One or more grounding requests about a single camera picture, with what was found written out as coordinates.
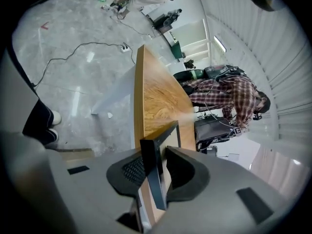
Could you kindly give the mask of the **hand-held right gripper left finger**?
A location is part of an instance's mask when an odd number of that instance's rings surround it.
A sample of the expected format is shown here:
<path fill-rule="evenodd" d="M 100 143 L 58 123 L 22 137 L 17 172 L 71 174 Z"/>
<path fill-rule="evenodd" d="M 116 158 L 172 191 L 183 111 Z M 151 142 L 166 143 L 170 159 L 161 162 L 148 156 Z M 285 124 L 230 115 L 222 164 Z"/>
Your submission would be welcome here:
<path fill-rule="evenodd" d="M 132 234 L 77 187 L 60 154 L 33 138 L 0 134 L 0 230 L 6 234 Z"/>

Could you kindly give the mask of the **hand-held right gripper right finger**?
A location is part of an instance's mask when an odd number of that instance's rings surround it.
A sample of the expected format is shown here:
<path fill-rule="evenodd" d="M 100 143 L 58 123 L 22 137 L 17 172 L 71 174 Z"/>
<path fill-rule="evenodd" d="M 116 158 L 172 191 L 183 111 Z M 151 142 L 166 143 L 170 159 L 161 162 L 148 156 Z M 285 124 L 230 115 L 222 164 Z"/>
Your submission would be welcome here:
<path fill-rule="evenodd" d="M 206 188 L 190 201 L 170 202 L 153 234 L 269 234 L 294 205 L 238 164 L 181 148 L 208 169 Z"/>

